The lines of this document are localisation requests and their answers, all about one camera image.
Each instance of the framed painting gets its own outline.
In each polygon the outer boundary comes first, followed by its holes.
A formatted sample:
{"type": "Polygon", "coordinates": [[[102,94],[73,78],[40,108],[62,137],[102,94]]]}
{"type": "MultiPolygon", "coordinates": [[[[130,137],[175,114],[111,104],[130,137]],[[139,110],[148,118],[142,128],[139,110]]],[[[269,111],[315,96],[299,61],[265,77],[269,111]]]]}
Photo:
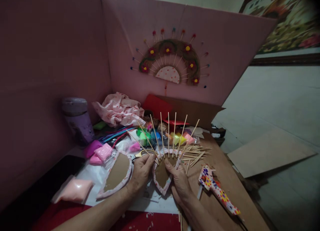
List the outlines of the framed painting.
{"type": "Polygon", "coordinates": [[[319,65],[319,13],[312,0],[245,0],[240,13],[278,19],[251,66],[319,65]]]}

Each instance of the hand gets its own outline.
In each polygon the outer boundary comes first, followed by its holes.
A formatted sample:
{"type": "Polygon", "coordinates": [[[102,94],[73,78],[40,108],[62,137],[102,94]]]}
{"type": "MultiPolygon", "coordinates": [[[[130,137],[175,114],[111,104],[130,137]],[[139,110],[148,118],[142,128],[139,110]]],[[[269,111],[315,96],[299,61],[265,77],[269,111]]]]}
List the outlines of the hand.
{"type": "Polygon", "coordinates": [[[180,206],[184,206],[186,202],[190,201],[190,198],[195,197],[186,176],[186,171],[182,165],[175,169],[167,159],[165,159],[164,163],[166,169],[173,175],[174,184],[171,186],[173,197],[180,206]]]}
{"type": "Polygon", "coordinates": [[[155,155],[148,154],[143,155],[142,157],[134,161],[133,173],[131,179],[127,185],[129,192],[134,195],[138,194],[140,191],[145,190],[149,171],[153,165],[155,155]]]}

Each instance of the wooden board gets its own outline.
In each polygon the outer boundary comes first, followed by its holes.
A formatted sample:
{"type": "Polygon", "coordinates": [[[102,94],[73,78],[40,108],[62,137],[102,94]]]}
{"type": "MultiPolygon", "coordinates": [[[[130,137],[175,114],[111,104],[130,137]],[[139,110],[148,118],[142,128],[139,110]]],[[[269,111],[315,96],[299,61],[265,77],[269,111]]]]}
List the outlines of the wooden board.
{"type": "Polygon", "coordinates": [[[244,178],[315,155],[312,148],[275,128],[228,154],[244,178]]]}
{"type": "Polygon", "coordinates": [[[172,111],[169,115],[170,120],[174,120],[175,112],[177,112],[177,120],[184,121],[186,115],[188,115],[188,123],[196,125],[198,119],[200,119],[198,127],[207,130],[211,129],[211,122],[217,113],[225,109],[217,105],[181,100],[166,96],[157,97],[172,105],[172,111]]]}
{"type": "MultiPolygon", "coordinates": [[[[248,230],[269,230],[214,138],[208,133],[204,133],[203,136],[205,139],[201,139],[200,144],[204,147],[212,148],[212,150],[208,151],[212,155],[208,155],[204,160],[197,162],[188,170],[188,179],[194,194],[197,195],[199,190],[198,178],[201,171],[201,165],[207,163],[216,169],[215,174],[221,182],[221,188],[226,192],[231,202],[239,208],[241,212],[240,217],[245,220],[245,225],[248,230]]],[[[229,216],[214,195],[209,195],[203,191],[200,202],[220,223],[224,230],[243,230],[241,226],[236,223],[237,220],[234,220],[229,216]]],[[[187,230],[188,224],[184,217],[182,219],[183,230],[187,230]]]]}

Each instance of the red paper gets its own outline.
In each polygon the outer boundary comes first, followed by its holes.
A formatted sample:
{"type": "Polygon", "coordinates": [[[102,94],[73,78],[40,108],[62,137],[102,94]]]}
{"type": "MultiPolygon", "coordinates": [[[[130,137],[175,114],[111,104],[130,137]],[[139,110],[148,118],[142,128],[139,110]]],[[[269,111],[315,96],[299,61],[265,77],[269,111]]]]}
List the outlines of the red paper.
{"type": "MultiPolygon", "coordinates": [[[[169,124],[173,124],[174,125],[174,120],[170,120],[169,124]]],[[[184,121],[179,121],[179,120],[176,120],[176,125],[183,125],[184,124],[184,121]]]]}
{"type": "Polygon", "coordinates": [[[144,101],[142,108],[144,110],[151,110],[153,116],[160,119],[160,112],[162,119],[168,118],[168,112],[171,112],[172,106],[155,95],[149,94],[144,101]]]}

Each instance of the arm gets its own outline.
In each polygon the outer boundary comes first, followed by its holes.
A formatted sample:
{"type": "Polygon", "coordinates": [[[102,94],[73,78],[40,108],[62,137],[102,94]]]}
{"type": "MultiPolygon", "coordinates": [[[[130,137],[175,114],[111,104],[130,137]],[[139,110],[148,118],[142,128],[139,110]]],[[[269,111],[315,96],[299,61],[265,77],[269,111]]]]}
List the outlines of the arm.
{"type": "Polygon", "coordinates": [[[135,160],[132,177],[127,186],[54,230],[109,230],[129,208],[139,192],[145,189],[154,159],[153,154],[152,156],[144,155],[135,160]]]}
{"type": "Polygon", "coordinates": [[[204,231],[223,230],[192,192],[184,168],[179,165],[178,169],[175,169],[167,159],[165,165],[173,175],[174,184],[171,187],[173,197],[182,207],[192,228],[204,231]]]}

